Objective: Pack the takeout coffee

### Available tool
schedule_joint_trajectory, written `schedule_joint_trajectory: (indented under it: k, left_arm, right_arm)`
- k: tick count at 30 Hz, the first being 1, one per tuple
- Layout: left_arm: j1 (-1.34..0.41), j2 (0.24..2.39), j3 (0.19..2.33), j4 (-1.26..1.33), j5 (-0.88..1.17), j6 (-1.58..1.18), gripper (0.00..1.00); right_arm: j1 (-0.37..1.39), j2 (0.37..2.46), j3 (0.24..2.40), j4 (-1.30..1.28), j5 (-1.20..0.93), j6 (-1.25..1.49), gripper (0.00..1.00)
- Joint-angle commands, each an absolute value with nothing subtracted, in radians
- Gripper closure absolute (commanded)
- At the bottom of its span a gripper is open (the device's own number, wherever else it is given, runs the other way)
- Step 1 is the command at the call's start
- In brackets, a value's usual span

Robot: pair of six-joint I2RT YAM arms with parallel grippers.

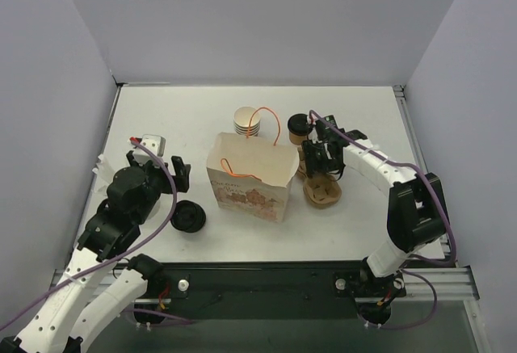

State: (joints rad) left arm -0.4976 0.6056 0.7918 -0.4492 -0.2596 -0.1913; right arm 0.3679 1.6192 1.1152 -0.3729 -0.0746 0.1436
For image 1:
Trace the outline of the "paper bag with orange handles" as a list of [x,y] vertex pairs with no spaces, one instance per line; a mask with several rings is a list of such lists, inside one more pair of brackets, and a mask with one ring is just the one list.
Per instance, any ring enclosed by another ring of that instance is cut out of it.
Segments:
[[300,160],[296,146],[279,143],[281,123],[274,117],[277,133],[273,141],[250,133],[217,134],[206,170],[220,208],[280,223]]

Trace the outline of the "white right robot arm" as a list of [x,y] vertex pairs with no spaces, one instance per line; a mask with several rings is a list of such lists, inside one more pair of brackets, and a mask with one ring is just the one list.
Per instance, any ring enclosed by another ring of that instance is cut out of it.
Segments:
[[308,138],[303,141],[307,177],[336,174],[350,167],[388,198],[386,239],[363,261],[360,289],[375,295],[385,288],[417,251],[448,233],[441,184],[433,174],[412,163],[395,162],[359,130],[339,128],[330,115],[307,115]]

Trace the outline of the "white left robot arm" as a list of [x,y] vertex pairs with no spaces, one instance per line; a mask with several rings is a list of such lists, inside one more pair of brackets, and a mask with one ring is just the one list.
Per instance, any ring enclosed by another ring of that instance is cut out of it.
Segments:
[[136,251],[140,227],[162,195],[187,192],[191,165],[138,145],[128,165],[113,170],[100,158],[95,168],[107,184],[106,197],[84,232],[58,284],[39,300],[38,313],[3,352],[86,352],[102,331],[136,298],[154,297],[164,287],[160,262]]

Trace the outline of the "black cup lid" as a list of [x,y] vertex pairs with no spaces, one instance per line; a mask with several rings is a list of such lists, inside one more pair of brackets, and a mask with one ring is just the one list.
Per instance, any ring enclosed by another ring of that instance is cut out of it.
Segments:
[[296,136],[308,136],[313,130],[307,114],[298,113],[288,119],[288,131]]

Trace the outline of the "brown paper cup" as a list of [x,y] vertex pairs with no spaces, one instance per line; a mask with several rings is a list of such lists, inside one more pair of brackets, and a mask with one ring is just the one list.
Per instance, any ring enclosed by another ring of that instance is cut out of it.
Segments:
[[298,135],[294,132],[290,132],[289,133],[289,140],[292,144],[296,145],[296,146],[301,146],[302,143],[304,141],[307,140],[307,136],[306,135]]

